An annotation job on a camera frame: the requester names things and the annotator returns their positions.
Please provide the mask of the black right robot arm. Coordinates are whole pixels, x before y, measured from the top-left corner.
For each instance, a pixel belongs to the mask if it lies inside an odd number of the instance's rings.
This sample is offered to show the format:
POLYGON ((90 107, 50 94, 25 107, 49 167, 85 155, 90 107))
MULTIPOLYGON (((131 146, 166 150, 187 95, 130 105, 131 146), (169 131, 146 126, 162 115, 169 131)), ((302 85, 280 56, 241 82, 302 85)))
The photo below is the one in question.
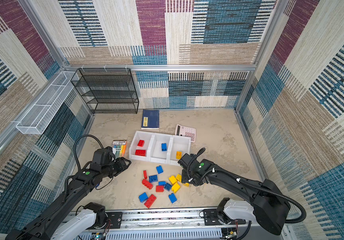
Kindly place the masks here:
POLYGON ((217 164, 203 159, 197 161, 198 155, 184 154, 178 161, 187 174, 188 182, 196 187, 211 184, 223 188, 247 202, 242 210, 224 198, 217 211, 221 221, 243 219, 256 221, 267 232, 280 235, 285 224, 297 224, 307 217, 305 208, 282 194, 277 185, 266 179, 263 182, 250 180, 233 174, 217 164))

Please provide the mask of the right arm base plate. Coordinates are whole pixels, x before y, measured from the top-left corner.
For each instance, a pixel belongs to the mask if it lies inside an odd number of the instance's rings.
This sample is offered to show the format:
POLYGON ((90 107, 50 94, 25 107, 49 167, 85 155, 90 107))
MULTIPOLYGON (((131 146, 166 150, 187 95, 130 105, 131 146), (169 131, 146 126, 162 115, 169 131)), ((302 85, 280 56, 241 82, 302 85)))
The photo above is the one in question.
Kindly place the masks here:
POLYGON ((236 226, 247 224, 246 220, 237 219, 231 220, 229 223, 225 223, 218 217, 215 209, 204 209, 199 212, 199 216, 204 220, 205 226, 236 226))

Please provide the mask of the yellow square lego brick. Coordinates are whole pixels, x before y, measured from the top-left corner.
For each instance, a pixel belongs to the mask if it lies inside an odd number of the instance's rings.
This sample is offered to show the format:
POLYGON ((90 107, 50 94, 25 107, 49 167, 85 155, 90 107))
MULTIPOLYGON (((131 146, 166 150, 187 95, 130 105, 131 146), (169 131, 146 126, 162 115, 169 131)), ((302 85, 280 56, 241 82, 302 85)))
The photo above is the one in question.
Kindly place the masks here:
POLYGON ((177 160, 180 160, 181 157, 182 157, 182 152, 177 151, 177 152, 176 152, 176 159, 177 159, 177 160))

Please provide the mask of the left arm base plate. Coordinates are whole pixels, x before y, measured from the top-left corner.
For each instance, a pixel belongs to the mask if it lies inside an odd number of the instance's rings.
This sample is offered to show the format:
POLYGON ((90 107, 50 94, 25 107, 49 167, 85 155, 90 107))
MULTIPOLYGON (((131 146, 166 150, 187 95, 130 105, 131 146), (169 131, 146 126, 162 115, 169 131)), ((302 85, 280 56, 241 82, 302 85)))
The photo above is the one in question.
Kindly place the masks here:
POLYGON ((120 229, 122 224, 123 212, 106 212, 103 230, 120 229))

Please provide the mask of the narrow red lego brick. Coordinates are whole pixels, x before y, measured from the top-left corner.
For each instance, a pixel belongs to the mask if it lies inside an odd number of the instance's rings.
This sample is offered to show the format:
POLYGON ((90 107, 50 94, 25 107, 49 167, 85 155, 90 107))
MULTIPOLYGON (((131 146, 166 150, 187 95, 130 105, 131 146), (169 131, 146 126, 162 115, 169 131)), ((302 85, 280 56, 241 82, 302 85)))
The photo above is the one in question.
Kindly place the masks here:
POLYGON ((144 179, 147 180, 148 179, 148 174, 147 174, 146 170, 143 171, 143 175, 144 175, 144 179))

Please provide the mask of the red long lego diagonal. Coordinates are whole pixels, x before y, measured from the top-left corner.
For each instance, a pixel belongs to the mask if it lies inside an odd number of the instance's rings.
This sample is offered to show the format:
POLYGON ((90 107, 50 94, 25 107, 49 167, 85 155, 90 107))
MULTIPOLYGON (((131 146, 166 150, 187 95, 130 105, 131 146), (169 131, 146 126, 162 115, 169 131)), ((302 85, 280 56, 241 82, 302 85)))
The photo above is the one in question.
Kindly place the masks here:
POLYGON ((153 188, 153 184, 151 184, 148 180, 143 179, 142 180, 142 184, 149 190, 151 190, 153 188))

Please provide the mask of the blue lego top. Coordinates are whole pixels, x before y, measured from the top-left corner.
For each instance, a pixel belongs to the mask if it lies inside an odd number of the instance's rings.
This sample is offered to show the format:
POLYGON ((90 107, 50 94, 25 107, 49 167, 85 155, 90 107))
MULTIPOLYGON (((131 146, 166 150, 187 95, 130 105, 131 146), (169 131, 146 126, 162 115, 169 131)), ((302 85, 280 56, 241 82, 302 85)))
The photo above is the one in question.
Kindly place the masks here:
POLYGON ((156 169, 157 169, 158 174, 161 174, 164 172, 162 166, 157 166, 156 169))

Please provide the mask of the yellow studded lego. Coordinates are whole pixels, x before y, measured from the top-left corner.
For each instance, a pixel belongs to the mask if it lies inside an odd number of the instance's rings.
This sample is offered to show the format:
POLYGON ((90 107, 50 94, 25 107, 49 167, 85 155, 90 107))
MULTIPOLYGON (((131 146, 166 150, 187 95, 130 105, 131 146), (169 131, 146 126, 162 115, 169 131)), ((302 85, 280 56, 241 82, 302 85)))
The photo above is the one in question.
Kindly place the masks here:
POLYGON ((177 174, 176 175, 176 179, 177 179, 178 182, 181 183, 182 182, 182 175, 181 174, 177 174))

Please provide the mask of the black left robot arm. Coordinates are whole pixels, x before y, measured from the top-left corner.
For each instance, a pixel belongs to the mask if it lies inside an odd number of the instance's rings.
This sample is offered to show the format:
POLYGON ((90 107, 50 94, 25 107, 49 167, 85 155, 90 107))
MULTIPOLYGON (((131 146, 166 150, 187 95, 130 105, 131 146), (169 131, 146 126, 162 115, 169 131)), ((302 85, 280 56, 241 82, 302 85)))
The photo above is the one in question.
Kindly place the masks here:
POLYGON ((111 147, 98 149, 91 161, 66 178, 64 191, 37 218, 22 230, 13 229, 7 240, 49 240, 71 210, 104 178, 113 179, 128 169, 131 161, 114 159, 111 147))

